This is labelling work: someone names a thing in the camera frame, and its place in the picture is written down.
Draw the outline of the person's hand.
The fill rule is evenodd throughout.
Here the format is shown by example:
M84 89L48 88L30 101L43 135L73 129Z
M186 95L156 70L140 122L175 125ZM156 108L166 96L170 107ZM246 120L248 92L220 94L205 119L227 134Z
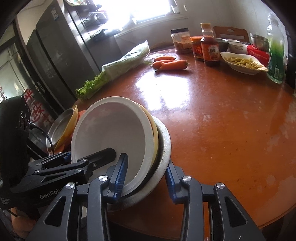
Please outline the person's hand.
M12 227L15 231L15 233L20 237L26 239L29 233L34 228L36 221L31 220L26 216L22 216L20 214L17 214L17 209L12 208L11 212L16 214L16 216L11 217L11 223Z

